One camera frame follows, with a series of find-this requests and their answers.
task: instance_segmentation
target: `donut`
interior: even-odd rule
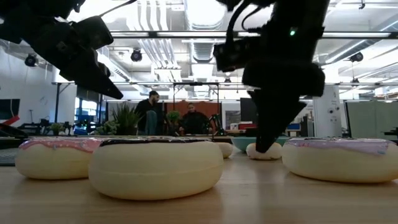
[[[93,154],[89,180],[110,197],[164,200],[212,188],[223,163],[218,145],[206,139],[109,139]]]
[[[232,151],[234,149],[234,146],[232,144],[226,142],[218,142],[217,145],[221,149],[224,159],[228,158],[232,154]]]
[[[273,143],[266,153],[256,151],[256,143],[250,143],[246,148],[246,153],[250,159],[255,160],[276,160],[280,159],[280,150],[282,146],[279,143]]]
[[[381,183],[398,178],[398,146],[382,139],[290,139],[282,161],[294,174],[347,183]]]
[[[93,138],[35,138],[19,146],[15,165],[33,179],[87,178],[92,153],[100,144]]]

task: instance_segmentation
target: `purple frosting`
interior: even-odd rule
[[[395,143],[383,139],[293,138],[289,139],[285,144],[296,147],[315,147],[320,149],[339,148],[381,156],[386,154],[389,144]]]

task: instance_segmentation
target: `desk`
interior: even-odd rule
[[[4,224],[396,224],[398,183],[347,185],[290,174],[235,152],[211,190],[160,202],[115,200],[88,180],[38,181],[0,167]]]

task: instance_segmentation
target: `potted plant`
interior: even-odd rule
[[[135,112],[135,107],[130,107],[126,102],[121,106],[116,105],[116,110],[112,111],[114,122],[119,126],[117,135],[136,135],[137,124],[141,120],[141,116]]]
[[[98,127],[94,134],[114,136],[118,132],[118,126],[119,124],[115,121],[107,121],[104,123],[104,125]]]
[[[178,121],[180,120],[180,112],[170,111],[167,113],[166,117],[169,121],[169,134],[174,136],[175,133],[178,133]]]
[[[62,123],[53,123],[50,126],[50,130],[53,132],[54,136],[58,136],[60,131],[64,131],[65,127]]]

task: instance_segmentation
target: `person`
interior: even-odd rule
[[[196,111],[193,103],[188,104],[186,113],[180,123],[180,131],[185,134],[208,134],[211,131],[210,122],[206,115]]]
[[[149,98],[142,100],[136,106],[135,112],[140,114],[141,119],[138,122],[138,135],[154,135],[157,127],[156,103],[159,101],[159,94],[152,90],[149,92]]]

